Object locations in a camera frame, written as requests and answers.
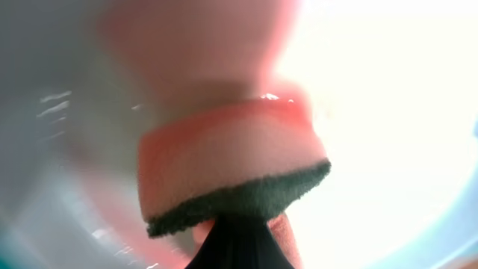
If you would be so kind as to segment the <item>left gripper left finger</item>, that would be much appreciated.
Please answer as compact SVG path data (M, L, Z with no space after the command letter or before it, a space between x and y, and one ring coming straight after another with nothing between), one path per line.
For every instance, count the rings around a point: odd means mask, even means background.
M237 244L235 219L220 216L186 269L234 269Z

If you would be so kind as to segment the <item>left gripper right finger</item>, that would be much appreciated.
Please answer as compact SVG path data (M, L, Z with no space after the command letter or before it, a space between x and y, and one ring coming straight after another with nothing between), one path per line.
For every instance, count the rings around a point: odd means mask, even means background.
M238 267L240 269L293 269L273 237L265 219L238 218Z

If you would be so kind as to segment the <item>green and orange sponge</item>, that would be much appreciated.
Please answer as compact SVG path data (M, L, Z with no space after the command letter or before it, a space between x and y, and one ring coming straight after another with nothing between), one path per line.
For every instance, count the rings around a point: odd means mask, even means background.
M304 104L259 98L185 117L145 134L138 192L152 238L220 216L263 220L288 263L302 261L285 209L331 164Z

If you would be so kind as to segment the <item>light blue plate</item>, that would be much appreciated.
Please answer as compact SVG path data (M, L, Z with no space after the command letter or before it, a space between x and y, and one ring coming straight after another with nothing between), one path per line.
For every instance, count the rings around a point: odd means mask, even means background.
M1 3L1 266L180 268L149 239L141 136L184 113L96 30L112 1ZM287 215L306 268L477 257L477 3L297 1L263 99L301 101L331 173Z

